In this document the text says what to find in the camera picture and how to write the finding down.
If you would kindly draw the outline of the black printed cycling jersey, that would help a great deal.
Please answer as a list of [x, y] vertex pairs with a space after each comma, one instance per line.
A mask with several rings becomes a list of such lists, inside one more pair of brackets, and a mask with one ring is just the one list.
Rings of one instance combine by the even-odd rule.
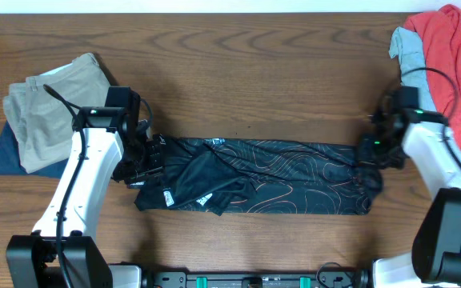
[[367, 214], [383, 190], [353, 146], [277, 140], [166, 138], [164, 170], [145, 181], [144, 210]]

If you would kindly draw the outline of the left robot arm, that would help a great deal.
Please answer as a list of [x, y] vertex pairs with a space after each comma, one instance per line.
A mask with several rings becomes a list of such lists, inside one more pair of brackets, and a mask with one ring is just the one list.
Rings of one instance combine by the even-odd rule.
[[6, 261], [16, 287], [148, 287], [138, 264], [109, 264], [96, 245], [100, 211], [114, 170], [134, 142], [140, 109], [83, 107], [66, 169], [31, 234], [14, 235]]

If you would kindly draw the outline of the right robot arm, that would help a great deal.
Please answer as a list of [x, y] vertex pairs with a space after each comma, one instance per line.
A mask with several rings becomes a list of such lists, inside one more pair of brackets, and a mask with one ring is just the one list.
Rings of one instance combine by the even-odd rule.
[[461, 287], [461, 152], [448, 119], [436, 112], [402, 108], [375, 112], [366, 145], [374, 164], [415, 164], [432, 204], [411, 251], [373, 262], [359, 287]]

